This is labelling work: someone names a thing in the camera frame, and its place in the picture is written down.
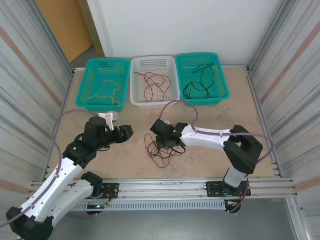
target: white wall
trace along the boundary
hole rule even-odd
[[[215,52],[249,64],[283,0],[88,0],[107,57]]]

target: wooden door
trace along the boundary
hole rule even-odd
[[[77,0],[36,0],[69,62],[93,45]]]

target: corrugated metal wall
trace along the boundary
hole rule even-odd
[[[41,181],[72,69],[34,1],[0,1],[0,224]],[[12,235],[0,230],[0,239]]]
[[[320,239],[320,1],[291,0],[250,67],[283,175]]]

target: basket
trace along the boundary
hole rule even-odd
[[[181,99],[199,106],[215,105],[229,98],[227,82],[215,53],[178,55],[176,66]]]
[[[148,74],[149,77],[153,76],[151,73],[167,76],[171,85],[167,79],[164,80],[161,76],[153,76],[154,83],[160,85],[163,81],[162,92],[159,87],[152,85],[151,80],[148,79],[147,82],[144,76],[138,75],[136,72]],[[146,56],[131,61],[130,100],[133,105],[140,109],[157,109],[163,108],[170,101],[179,99],[180,88],[177,66],[172,56]]]
[[[129,75],[129,60],[88,61],[75,104],[92,112],[120,112],[126,102]]]

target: white basket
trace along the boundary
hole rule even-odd
[[[170,79],[171,86],[165,92],[165,95],[157,86],[152,86],[152,98],[152,92],[149,89],[145,94],[145,89],[149,85],[146,83],[144,77],[136,74],[135,72],[142,74],[151,72],[154,74],[165,75]],[[154,80],[156,83],[157,81],[159,82],[160,79],[163,80],[163,78],[160,76],[155,76],[152,78],[152,80]],[[169,81],[166,80],[161,86],[161,89],[165,91],[169,85]],[[145,56],[133,59],[131,61],[130,74],[130,100],[133,105],[138,106],[140,109],[163,108],[167,103],[173,100],[180,100],[180,88],[175,59],[172,56]]]

